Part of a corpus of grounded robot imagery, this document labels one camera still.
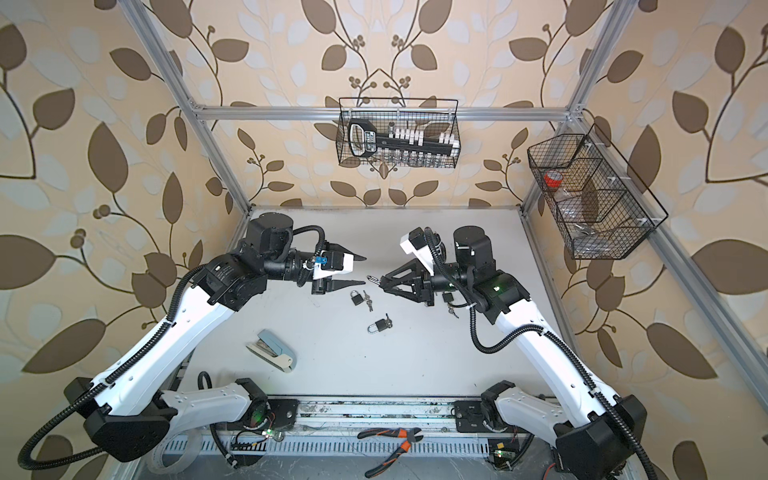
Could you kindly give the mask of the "black padlock with keys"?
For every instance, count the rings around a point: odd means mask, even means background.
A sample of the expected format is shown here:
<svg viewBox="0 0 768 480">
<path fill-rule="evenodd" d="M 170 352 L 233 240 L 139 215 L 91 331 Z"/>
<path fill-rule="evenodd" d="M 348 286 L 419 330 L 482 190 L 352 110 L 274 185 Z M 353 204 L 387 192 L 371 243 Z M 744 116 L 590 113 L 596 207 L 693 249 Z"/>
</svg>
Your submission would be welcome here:
<svg viewBox="0 0 768 480">
<path fill-rule="evenodd" d="M 453 316 L 455 318 L 458 318 L 457 310 L 461 309 L 463 307 L 463 305 L 461 303 L 456 303 L 455 302 L 453 293 L 452 292 L 444 292 L 442 294 L 442 299 L 443 299 L 444 303 L 446 304 L 448 313 L 451 316 Z"/>
<path fill-rule="evenodd" d="M 373 311 L 372 299 L 365 290 L 362 292 L 353 290 L 350 294 L 350 299 L 354 306 L 365 305 L 369 312 Z"/>
</svg>

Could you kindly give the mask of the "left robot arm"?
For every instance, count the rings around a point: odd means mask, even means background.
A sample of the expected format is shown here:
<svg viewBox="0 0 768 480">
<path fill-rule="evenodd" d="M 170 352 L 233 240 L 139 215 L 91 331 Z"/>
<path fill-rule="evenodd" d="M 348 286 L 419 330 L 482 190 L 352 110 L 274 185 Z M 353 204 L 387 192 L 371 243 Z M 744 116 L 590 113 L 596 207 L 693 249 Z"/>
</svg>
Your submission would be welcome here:
<svg viewBox="0 0 768 480">
<path fill-rule="evenodd" d="M 68 406 L 23 445 L 18 465 L 54 469 L 101 453 L 130 462 L 185 430 L 243 419 L 266 397 L 248 379 L 189 394 L 161 386 L 209 333 L 264 293 L 269 281 L 310 284 L 312 294 L 323 295 L 354 286 L 345 276 L 363 259 L 327 241 L 318 225 L 296 227 L 277 212 L 250 220 L 235 250 L 182 277 L 167 315 L 128 353 L 95 378 L 67 386 Z M 33 458 L 35 447 L 73 414 L 83 417 L 93 448 L 57 459 Z"/>
</svg>

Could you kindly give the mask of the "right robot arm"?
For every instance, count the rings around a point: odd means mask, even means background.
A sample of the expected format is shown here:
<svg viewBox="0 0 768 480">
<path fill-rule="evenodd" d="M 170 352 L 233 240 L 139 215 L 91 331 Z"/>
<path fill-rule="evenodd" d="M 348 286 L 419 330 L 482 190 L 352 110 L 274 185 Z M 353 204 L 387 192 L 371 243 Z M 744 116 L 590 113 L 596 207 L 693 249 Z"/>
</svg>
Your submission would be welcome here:
<svg viewBox="0 0 768 480">
<path fill-rule="evenodd" d="M 386 293 L 427 306 L 439 293 L 459 293 L 469 312 L 470 340 L 492 355 L 516 344 L 555 396 L 548 402 L 500 381 L 481 396 L 488 429 L 517 426 L 545 441 L 578 479 L 607 479 L 636 457 L 649 479 L 658 474 L 641 444 L 647 410 L 633 395 L 620 396 L 594 374 L 539 311 L 528 290 L 499 269 L 492 243 L 478 226 L 453 233 L 455 259 L 431 228 L 400 240 L 411 261 L 383 275 Z"/>
</svg>

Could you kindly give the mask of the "black white tool in basket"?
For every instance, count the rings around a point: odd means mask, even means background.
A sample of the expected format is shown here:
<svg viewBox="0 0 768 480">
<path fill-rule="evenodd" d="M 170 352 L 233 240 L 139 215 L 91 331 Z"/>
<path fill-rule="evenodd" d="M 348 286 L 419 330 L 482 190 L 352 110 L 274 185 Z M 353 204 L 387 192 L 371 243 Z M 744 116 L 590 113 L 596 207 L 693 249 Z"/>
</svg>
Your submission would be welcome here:
<svg viewBox="0 0 768 480">
<path fill-rule="evenodd" d="M 437 157 L 458 157 L 460 140 L 452 134 L 440 132 L 437 138 L 428 137 L 426 130 L 385 127 L 380 133 L 374 124 L 365 119 L 352 119 L 346 130 L 346 142 L 351 153 L 360 158 L 393 153 L 415 153 Z"/>
</svg>

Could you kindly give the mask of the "red cap item in basket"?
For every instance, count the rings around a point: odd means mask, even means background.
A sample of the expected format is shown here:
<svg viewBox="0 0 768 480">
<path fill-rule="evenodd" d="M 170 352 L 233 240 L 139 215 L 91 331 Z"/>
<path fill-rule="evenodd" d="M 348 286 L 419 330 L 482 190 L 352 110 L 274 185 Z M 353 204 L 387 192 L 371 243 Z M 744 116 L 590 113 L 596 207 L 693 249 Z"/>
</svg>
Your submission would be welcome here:
<svg viewBox="0 0 768 480">
<path fill-rule="evenodd" d="M 564 177 L 560 171 L 549 170 L 544 173 L 543 180 L 548 190 L 556 191 L 561 187 Z"/>
</svg>

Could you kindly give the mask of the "clear tape roll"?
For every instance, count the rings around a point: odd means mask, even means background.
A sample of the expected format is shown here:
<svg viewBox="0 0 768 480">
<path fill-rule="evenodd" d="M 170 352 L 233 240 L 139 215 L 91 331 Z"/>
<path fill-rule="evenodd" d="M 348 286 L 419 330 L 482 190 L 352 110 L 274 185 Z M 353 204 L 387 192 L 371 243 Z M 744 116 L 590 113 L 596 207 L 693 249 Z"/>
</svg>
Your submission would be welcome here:
<svg viewBox="0 0 768 480">
<path fill-rule="evenodd" d="M 178 474 L 190 467 L 203 447 L 203 435 L 197 429 L 162 440 L 144 456 L 147 470 L 155 475 Z"/>
</svg>

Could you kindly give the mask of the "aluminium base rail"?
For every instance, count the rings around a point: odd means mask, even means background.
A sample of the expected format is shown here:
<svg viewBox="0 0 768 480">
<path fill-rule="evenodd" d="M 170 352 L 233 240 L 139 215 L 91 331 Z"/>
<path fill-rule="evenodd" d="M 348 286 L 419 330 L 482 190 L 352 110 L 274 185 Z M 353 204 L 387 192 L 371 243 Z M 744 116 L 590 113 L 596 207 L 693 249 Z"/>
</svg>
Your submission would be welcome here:
<svg viewBox="0 0 768 480">
<path fill-rule="evenodd" d="M 202 455 L 226 452 L 240 462 L 270 456 L 383 457 L 399 439 L 361 440 L 364 430 L 416 429 L 411 452 L 426 457 L 511 460 L 533 439 L 520 427 L 492 429 L 477 397 L 270 398 L 262 413 L 236 422 L 203 424 Z"/>
</svg>

